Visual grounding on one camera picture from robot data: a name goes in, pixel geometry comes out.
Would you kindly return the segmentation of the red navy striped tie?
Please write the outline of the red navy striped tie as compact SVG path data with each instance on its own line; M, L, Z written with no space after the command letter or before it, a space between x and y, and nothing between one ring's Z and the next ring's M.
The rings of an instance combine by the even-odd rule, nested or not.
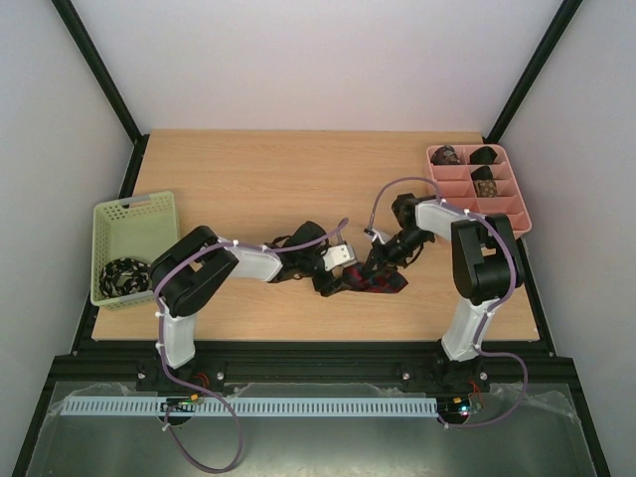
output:
M408 281L399 272L377 273L371 278L364 278L361 275L362 263L352 264L343 270L350 271L355 276L355 289L357 292L369 293L399 293L407 287Z

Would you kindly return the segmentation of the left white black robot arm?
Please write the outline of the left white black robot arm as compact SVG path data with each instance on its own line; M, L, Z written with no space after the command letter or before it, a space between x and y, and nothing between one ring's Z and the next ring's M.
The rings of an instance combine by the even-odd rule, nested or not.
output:
M209 227L199 226L173 244L148 269L158 306L156 348L163 363L178 369L195 357L197 313L228 279L328 281L334 268L354 263L355 253L341 236L348 222L343 219L329 233L307 222L283 238L282 245L220 238Z

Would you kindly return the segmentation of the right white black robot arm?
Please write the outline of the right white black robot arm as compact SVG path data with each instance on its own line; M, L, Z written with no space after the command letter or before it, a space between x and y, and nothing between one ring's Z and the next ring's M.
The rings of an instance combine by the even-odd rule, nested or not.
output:
M378 204L374 201L365 228L372 241L365 275L408 267L437 238L450 243L460 299L440 339L432 376L441 387L455 389L476 372L488 327L524 282L511 222L504 214L484 216L436 196L402 194L392 204L400 230L389 238L375 228Z

